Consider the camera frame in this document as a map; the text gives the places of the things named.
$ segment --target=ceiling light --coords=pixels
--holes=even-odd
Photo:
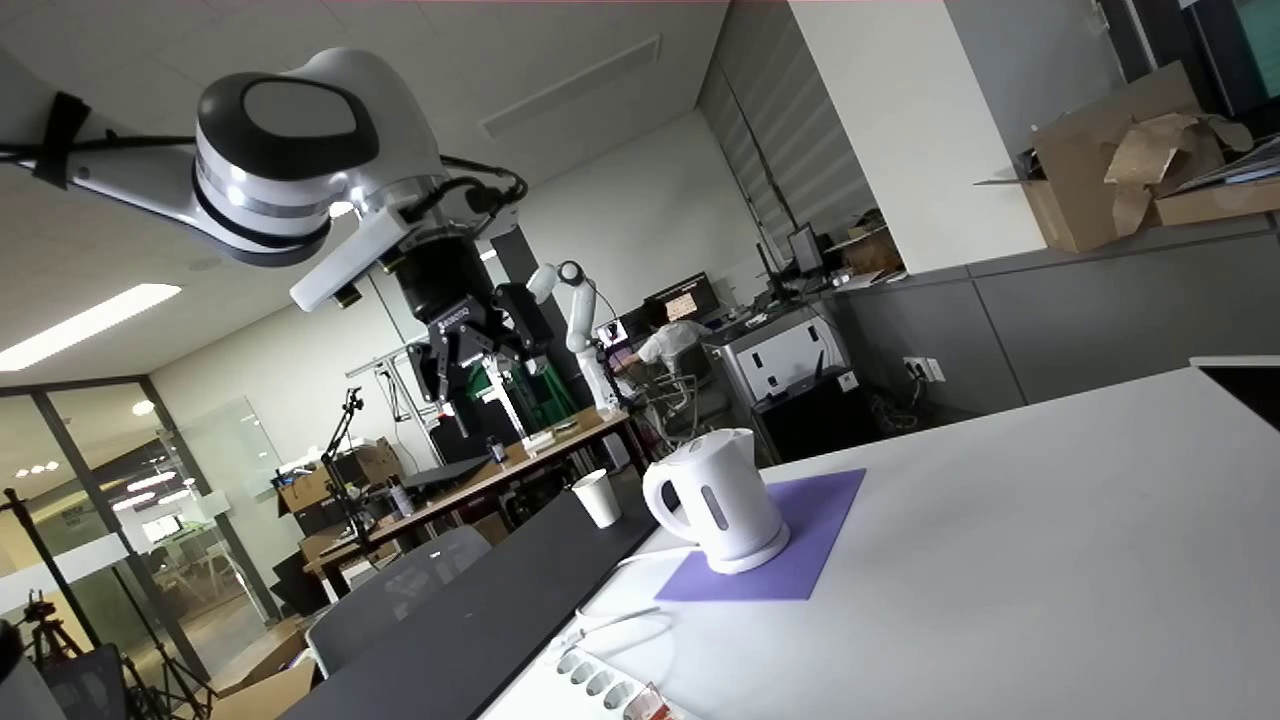
[[[124,495],[121,506],[112,506],[112,513],[127,513],[127,509],[140,509],[140,506],[150,506],[154,491],[140,491],[140,495]]]
[[[176,474],[154,474],[154,475],[132,480],[127,491],[154,489],[154,484],[168,484],[168,480],[176,480]]]
[[[23,372],[23,369],[72,347],[72,343],[85,343],[96,334],[106,334],[106,328],[165,304],[176,291],[179,291],[176,286],[132,286],[127,291],[99,299],[99,304],[53,324],[53,328],[5,347],[0,372]]]
[[[189,502],[189,495],[192,495],[192,491],[179,489],[179,491],[160,495],[160,506],[179,506],[179,502]]]

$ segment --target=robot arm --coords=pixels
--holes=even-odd
[[[595,295],[599,295],[595,282],[588,282],[588,271],[576,259],[565,259],[565,264],[541,264],[523,287],[534,304],[544,304],[544,299],[553,299],[555,286],[569,287],[565,347],[576,358],[576,369],[582,372],[595,410],[611,412],[611,410],[620,410],[620,397],[614,397],[614,390],[599,364],[595,339],[592,339]]]
[[[300,307],[350,287],[405,241],[453,221],[446,193],[491,216],[523,196],[446,176],[405,80],[375,55],[329,48],[285,77],[217,80],[196,109],[196,142],[127,137],[85,100],[37,80],[0,48],[0,160],[32,176],[176,221],[243,264],[300,264],[318,253],[329,208],[349,202],[359,230],[295,287]]]

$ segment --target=table surface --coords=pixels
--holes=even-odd
[[[474,467],[474,475],[469,475],[462,484],[456,484],[445,495],[430,495],[410,516],[382,516],[368,531],[368,539],[382,544],[382,539],[392,539],[392,535],[399,535],[399,531],[409,531],[414,525],[429,525],[430,516],[438,516],[438,513],[446,513],[446,509],[456,509],[456,506],[462,506],[462,502],[470,502],[470,495],[481,495],[481,491],[487,491],[495,484],[506,484],[506,480],[516,480],[516,475],[523,475],[523,474],[533,474],[533,467],[541,467],[541,465],[546,465],[546,461],[555,461],[555,457],[565,457],[565,452],[570,452],[570,448],[580,448],[580,444],[588,444],[588,440],[595,440],[595,435],[603,435],[603,431],[611,431],[620,426],[629,426],[629,412],[599,417],[595,410],[582,410],[582,412],[569,417],[565,426],[555,426],[565,431],[555,431],[555,444],[546,444],[544,452],[533,457],[533,452],[523,452],[523,444],[506,444],[506,457],[501,465]],[[334,535],[340,531],[304,539],[309,571],[322,571],[329,564],[345,564],[345,559],[350,559],[359,551],[354,539],[340,544],[340,547],[329,547]]]
[[[1269,720],[1280,435],[1201,372],[764,474],[869,467],[805,603],[663,603],[611,666],[723,720]],[[588,617],[648,607],[656,531]],[[546,646],[487,720],[541,715]]]

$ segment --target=table leg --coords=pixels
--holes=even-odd
[[[322,564],[322,581],[329,581],[330,598],[340,598],[340,600],[350,594],[340,564]]]
[[[638,444],[637,420],[623,420],[623,444],[629,444],[629,457],[633,457],[637,474],[645,474],[648,467],[648,452]]]

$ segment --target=glass partition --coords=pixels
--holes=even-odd
[[[217,525],[228,509],[205,491],[176,435],[160,426],[140,383],[49,392],[60,426],[88,465],[103,509],[144,559],[160,603],[176,617],[208,671],[249,647],[268,613],[243,584],[236,551]]]
[[[160,666],[147,659],[147,630],[121,594],[121,581],[132,581],[124,544],[90,509],[90,495],[80,489],[67,457],[28,397],[0,397],[0,440],[0,489],[12,489],[28,509],[38,539],[60,559],[60,571],[96,630],[96,639],[115,646],[147,681],[160,681]],[[53,603],[49,619],[54,619],[76,647],[90,646],[67,598],[54,594],[32,535],[9,509],[0,513],[0,617],[20,626],[28,639],[37,631],[28,619],[32,598]]]
[[[228,502],[228,520],[239,535],[251,535],[243,547],[258,576],[273,576],[281,558],[300,547],[295,520],[281,516],[273,475],[285,465],[265,420],[239,397],[196,420],[184,420],[184,440],[198,461],[208,484]]]

